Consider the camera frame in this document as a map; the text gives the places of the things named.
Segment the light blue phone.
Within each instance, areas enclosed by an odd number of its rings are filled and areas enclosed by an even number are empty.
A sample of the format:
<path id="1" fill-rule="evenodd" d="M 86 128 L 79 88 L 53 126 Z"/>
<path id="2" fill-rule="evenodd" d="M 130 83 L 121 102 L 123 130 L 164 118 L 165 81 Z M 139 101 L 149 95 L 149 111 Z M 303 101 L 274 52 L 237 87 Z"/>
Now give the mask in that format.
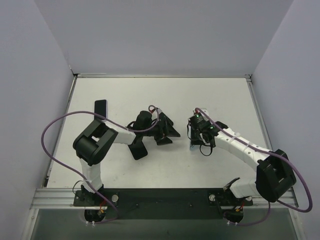
<path id="1" fill-rule="evenodd" d="M 189 149 L 192 151 L 192 150 L 195 148 L 195 146 L 196 146 L 196 143 L 197 143 L 198 138 L 197 138 L 197 136 L 196 136 L 196 134 L 195 134 L 195 131 L 192 129 L 192 127 L 191 127 L 190 124 L 188 125 L 188 133 L 187 133 L 187 136 L 188 136 L 189 141 L 190 141 L 190 143 L 189 143 Z"/>

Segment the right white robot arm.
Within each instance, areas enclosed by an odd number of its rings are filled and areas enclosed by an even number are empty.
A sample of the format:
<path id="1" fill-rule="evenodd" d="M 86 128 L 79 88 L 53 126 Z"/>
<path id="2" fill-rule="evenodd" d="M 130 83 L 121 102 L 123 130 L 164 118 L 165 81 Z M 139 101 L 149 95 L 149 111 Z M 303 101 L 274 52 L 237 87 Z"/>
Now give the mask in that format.
<path id="1" fill-rule="evenodd" d="M 196 108 L 193 111 L 188 119 L 187 135 L 191 147 L 223 149 L 255 171 L 253 178 L 237 177 L 224 186 L 224 191 L 236 199 L 261 196 L 274 203 L 297 182 L 285 152 L 259 147 L 226 124 L 211 122 L 206 109 Z"/>

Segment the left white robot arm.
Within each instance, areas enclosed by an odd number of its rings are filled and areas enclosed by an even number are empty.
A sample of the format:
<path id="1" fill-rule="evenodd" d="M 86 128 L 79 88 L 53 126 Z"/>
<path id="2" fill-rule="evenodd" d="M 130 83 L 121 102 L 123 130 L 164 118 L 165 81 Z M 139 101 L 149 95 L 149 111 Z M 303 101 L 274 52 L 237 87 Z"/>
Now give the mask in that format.
<path id="1" fill-rule="evenodd" d="M 135 121 L 122 128 L 96 118 L 73 142 L 73 149 L 81 163 L 84 176 L 81 190 L 84 199 L 92 206 L 101 203 L 103 183 L 101 161 L 113 144 L 127 145 L 135 160 L 148 155 L 143 143 L 144 137 L 153 137 L 158 146 L 171 144 L 171 137 L 181 135 L 174 129 L 174 122 L 159 108 L 142 110 Z"/>

